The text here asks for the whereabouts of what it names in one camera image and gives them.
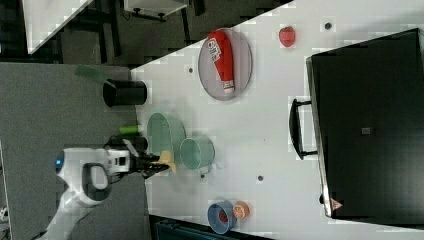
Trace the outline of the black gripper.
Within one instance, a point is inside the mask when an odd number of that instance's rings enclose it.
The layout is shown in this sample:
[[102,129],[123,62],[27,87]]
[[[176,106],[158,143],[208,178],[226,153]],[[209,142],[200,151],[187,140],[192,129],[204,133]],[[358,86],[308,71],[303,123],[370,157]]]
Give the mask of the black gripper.
[[163,172],[169,169],[168,165],[164,164],[152,164],[149,165],[149,162],[158,162],[160,156],[154,154],[147,154],[146,156],[131,156],[129,164],[129,172],[141,173],[143,171],[144,178],[150,178],[157,173]]

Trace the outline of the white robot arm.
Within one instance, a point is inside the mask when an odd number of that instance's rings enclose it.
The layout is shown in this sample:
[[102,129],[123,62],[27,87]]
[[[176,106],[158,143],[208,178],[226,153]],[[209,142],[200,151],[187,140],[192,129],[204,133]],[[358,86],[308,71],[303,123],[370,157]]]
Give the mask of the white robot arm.
[[48,227],[31,240],[68,240],[74,227],[111,194],[114,176],[141,173],[145,179],[164,170],[176,172],[174,156],[135,150],[67,148],[55,162],[67,185]]

